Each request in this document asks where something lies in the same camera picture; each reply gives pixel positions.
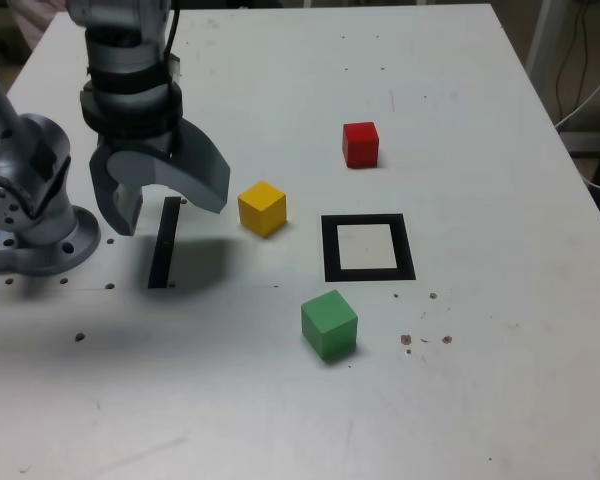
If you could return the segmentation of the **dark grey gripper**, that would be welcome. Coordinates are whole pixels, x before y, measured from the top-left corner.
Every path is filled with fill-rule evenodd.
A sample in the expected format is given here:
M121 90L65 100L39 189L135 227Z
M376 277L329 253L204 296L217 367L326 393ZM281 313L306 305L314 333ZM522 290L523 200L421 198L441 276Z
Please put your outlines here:
M122 236L136 231L141 188L147 185L167 187L216 214L227 203L230 167L211 139L187 120L157 136L100 134L89 167L99 210Z

